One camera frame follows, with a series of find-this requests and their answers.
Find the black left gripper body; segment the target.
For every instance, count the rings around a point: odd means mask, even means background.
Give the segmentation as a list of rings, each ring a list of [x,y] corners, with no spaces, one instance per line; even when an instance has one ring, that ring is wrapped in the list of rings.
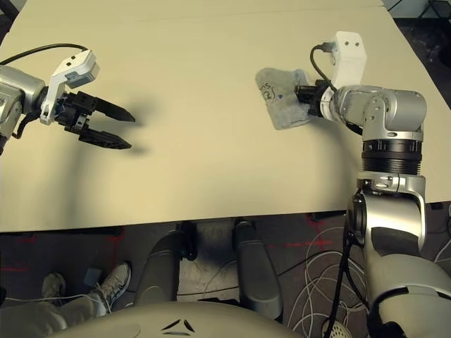
[[[64,93],[57,101],[56,122],[64,130],[81,135],[89,128],[89,117],[96,110],[98,98],[84,92]]]

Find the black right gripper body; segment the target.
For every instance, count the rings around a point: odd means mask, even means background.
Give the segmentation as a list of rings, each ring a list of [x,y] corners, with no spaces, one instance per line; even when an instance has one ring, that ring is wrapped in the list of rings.
[[[295,95],[301,104],[308,105],[308,114],[312,116],[322,116],[321,98],[329,88],[325,80],[315,81],[315,85],[299,84],[295,87]]]

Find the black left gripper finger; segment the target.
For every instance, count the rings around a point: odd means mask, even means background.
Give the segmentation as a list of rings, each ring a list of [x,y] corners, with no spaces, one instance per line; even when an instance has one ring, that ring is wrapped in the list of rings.
[[[100,98],[97,98],[95,110],[114,120],[135,122],[135,117],[126,109]]]
[[[79,140],[105,149],[124,150],[132,147],[130,143],[115,134],[91,129],[82,131]]]

